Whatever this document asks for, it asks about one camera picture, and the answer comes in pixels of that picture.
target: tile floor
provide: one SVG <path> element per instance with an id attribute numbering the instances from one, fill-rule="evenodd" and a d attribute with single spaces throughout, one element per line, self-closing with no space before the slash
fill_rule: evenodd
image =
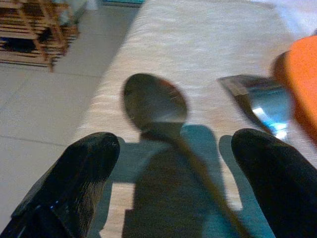
<path id="1" fill-rule="evenodd" d="M 138 8 L 103 6 L 47 68 L 0 64 L 0 233 L 33 183 L 71 141 Z"/>

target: spoon handle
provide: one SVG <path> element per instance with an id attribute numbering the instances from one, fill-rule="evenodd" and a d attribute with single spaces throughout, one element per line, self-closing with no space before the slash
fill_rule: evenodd
<path id="1" fill-rule="evenodd" d="M 212 199 L 216 202 L 219 208 L 222 210 L 224 215 L 230 221 L 230 223 L 234 226 L 238 234 L 243 238 L 252 238 L 253 236 L 247 230 L 247 228 L 242 224 L 239 220 L 238 215 L 229 207 L 225 198 L 221 195 L 217 186 L 213 183 L 210 176 L 208 175 L 208 170 L 206 164 L 197 156 L 189 145 L 182 139 L 178 138 L 174 141 L 178 146 L 178 149 L 181 153 L 183 153 L 198 179 L 202 182 L 205 188 L 208 190 Z"/>

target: spoon bowl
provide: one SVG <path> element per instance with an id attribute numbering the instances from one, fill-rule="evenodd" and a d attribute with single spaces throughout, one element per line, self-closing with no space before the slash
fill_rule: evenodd
<path id="1" fill-rule="evenodd" d="M 163 78 L 138 73 L 124 87 L 124 106 L 132 122 L 154 137 L 175 139 L 187 117 L 184 97 Z"/>

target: floor tile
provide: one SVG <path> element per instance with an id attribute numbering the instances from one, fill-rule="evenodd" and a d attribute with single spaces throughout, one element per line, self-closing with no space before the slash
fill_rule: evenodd
<path id="1" fill-rule="evenodd" d="M 0 137 L 0 233 L 31 186 L 64 150 L 65 146 Z"/>
<path id="2" fill-rule="evenodd" d="M 0 135 L 67 145 L 99 78 L 34 72 L 0 112 Z"/>
<path id="3" fill-rule="evenodd" d="M 31 71 L 0 67 L 0 111 L 31 75 Z"/>
<path id="4" fill-rule="evenodd" d="M 81 34 L 66 56 L 57 60 L 54 72 L 102 76 L 112 62 L 123 37 Z"/>
<path id="5" fill-rule="evenodd" d="M 18 64 L 18 63 L 0 63 L 3 68 L 15 68 L 28 71 L 41 71 L 49 72 L 50 69 L 46 66 L 28 65 L 28 64 Z"/>
<path id="6" fill-rule="evenodd" d="M 79 31 L 83 34 L 124 36 L 139 8 L 102 6 L 98 11 L 86 11 L 80 19 Z"/>

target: metal spoon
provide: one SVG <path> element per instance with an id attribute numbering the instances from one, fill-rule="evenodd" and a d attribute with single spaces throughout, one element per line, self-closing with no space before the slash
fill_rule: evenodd
<path id="1" fill-rule="evenodd" d="M 253 122 L 276 138 L 288 142 L 291 99 L 278 82 L 272 78 L 243 74 L 219 81 Z"/>
<path id="2" fill-rule="evenodd" d="M 162 78 L 138 73 L 127 79 L 124 87 L 124 105 L 129 118 L 143 133 L 171 142 L 186 156 L 212 199 L 240 236 L 252 237 L 209 177 L 206 164 L 193 153 L 180 136 L 181 127 L 187 116 L 186 101 L 181 93 Z"/>

